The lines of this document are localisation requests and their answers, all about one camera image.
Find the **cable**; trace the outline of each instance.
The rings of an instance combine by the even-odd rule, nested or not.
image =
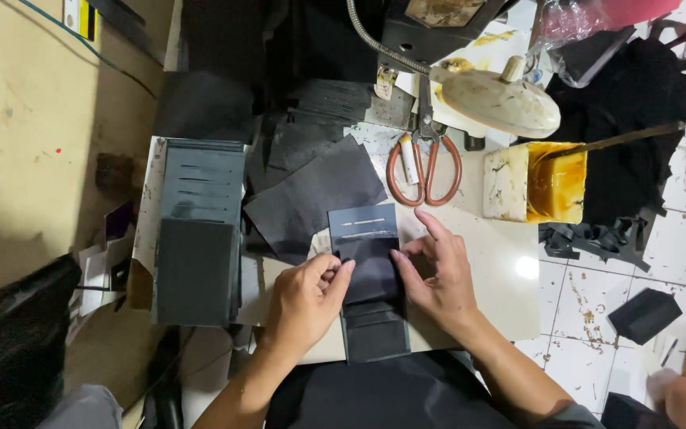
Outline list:
[[[407,58],[406,56],[399,54],[398,52],[395,52],[395,50],[391,50],[380,44],[380,42],[376,41],[369,33],[367,33],[367,30],[364,29],[364,25],[362,25],[361,21],[359,21],[359,15],[356,13],[356,5],[354,4],[354,0],[346,0],[346,4],[348,5],[348,16],[351,18],[351,24],[354,24],[354,29],[359,34],[359,37],[361,37],[366,44],[370,45],[372,49],[381,54],[390,56],[394,60],[404,64],[417,73],[426,76],[431,74],[431,68],[429,66],[419,63],[418,61],[414,61],[411,58]]]
[[[46,12],[44,12],[43,10],[39,9],[38,6],[33,5],[33,3],[29,2],[28,0],[18,0],[18,1],[19,1],[20,3],[22,3],[22,4],[26,5],[26,6],[28,6],[29,8],[33,9],[37,14],[39,14],[39,15],[45,17],[46,19],[52,21],[52,24],[55,24],[55,25],[57,25],[58,27],[62,28],[62,30],[65,30],[65,31],[67,31],[68,33],[70,33],[73,37],[75,37],[76,39],[78,39],[79,42],[81,42],[82,44],[84,44],[84,46],[86,46],[87,49],[89,49],[89,50],[91,51],[92,54],[95,54],[95,55],[100,59],[100,61],[102,61],[103,63],[107,64],[111,69],[118,71],[119,73],[125,75],[126,77],[128,77],[128,78],[131,79],[132,81],[138,83],[139,86],[141,86],[142,88],[144,88],[144,90],[147,91],[147,93],[150,94],[150,95],[152,96],[153,99],[155,99],[155,100],[158,99],[158,98],[155,96],[155,94],[152,93],[152,91],[150,90],[150,88],[148,88],[147,85],[145,85],[144,83],[142,83],[142,81],[139,80],[135,75],[133,75],[133,74],[127,72],[126,70],[121,69],[119,66],[116,66],[115,64],[111,63],[107,58],[105,58],[105,57],[102,56],[99,52],[97,52],[97,50],[96,50],[95,48],[91,47],[91,45],[90,45],[89,43],[87,43],[87,41],[85,41],[83,37],[81,37],[79,34],[74,33],[73,30],[71,30],[70,28],[68,28],[65,24],[62,24],[62,22],[57,21],[54,17],[52,17],[52,15],[49,15],[48,13],[46,13]]]

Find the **flexible metal hose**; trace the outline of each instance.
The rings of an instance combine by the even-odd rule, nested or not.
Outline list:
[[[367,33],[367,30],[364,29],[364,25],[362,25],[361,21],[359,21],[359,15],[356,13],[356,5],[354,4],[354,0],[346,0],[346,4],[348,5],[348,16],[351,18],[351,24],[354,24],[354,29],[356,29],[359,37],[361,37],[365,43],[370,45],[372,49],[393,58],[395,61],[404,64],[417,73],[423,75],[431,74],[431,68],[429,66],[414,61],[411,58],[407,58],[406,56],[399,54],[398,52],[395,52],[395,50],[391,50],[380,44],[380,42],[376,41],[369,33]]]

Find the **gray sleeve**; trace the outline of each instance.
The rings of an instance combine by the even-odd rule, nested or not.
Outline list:
[[[605,426],[585,406],[570,404],[558,413],[550,415],[533,425],[534,429],[545,427],[559,429],[605,429]]]

